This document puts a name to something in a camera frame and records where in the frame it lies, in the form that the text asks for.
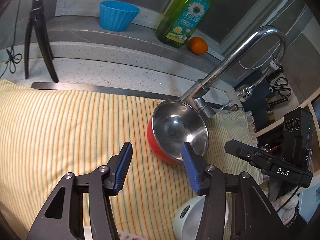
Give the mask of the gloved right hand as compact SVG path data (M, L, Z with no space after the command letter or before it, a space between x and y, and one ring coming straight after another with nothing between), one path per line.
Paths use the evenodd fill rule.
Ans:
M275 178L268 178L267 181L260 184L260 188L277 211L282 223L286 226L294 218L299 197L290 190L288 193L281 192L281 186L284 183Z

